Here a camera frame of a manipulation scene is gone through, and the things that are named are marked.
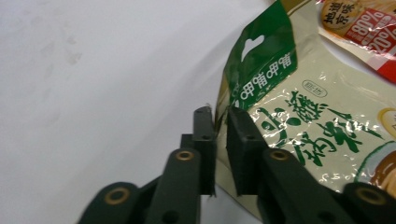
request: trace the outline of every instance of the green and beige package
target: green and beige package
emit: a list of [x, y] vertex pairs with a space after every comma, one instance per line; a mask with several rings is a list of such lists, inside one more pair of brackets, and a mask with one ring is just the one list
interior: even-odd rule
[[[285, 3], [274, 2], [244, 29], [224, 68], [218, 184], [236, 195], [225, 148], [226, 107], [234, 105], [270, 147], [290, 151], [322, 185], [341, 191], [362, 181], [396, 197], [396, 87], [324, 47], [314, 1]], [[235, 199], [259, 216], [255, 197]]]

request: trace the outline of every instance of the red label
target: red label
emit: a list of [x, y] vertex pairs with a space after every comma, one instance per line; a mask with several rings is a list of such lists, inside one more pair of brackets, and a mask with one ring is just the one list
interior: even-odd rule
[[396, 17], [367, 8], [346, 32], [346, 37], [368, 50], [386, 54], [396, 45]]

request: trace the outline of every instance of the white surface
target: white surface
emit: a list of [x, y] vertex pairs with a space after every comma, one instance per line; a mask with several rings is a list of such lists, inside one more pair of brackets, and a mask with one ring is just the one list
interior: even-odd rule
[[[76, 223], [160, 175], [262, 0], [0, 0], [1, 223]], [[202, 223], [260, 223], [218, 190]]]

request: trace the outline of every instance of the snack package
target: snack package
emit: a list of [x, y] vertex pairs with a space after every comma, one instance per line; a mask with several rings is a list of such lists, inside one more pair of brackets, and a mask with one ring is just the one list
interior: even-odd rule
[[320, 33], [396, 83], [396, 1], [318, 2]]
[[256, 197], [236, 197], [228, 105], [245, 109], [268, 145], [290, 151], [320, 184], [342, 191], [363, 181], [396, 197], [396, 87], [334, 57], [317, 18], [314, 1], [275, 1], [244, 29], [224, 68], [216, 179], [257, 217]]

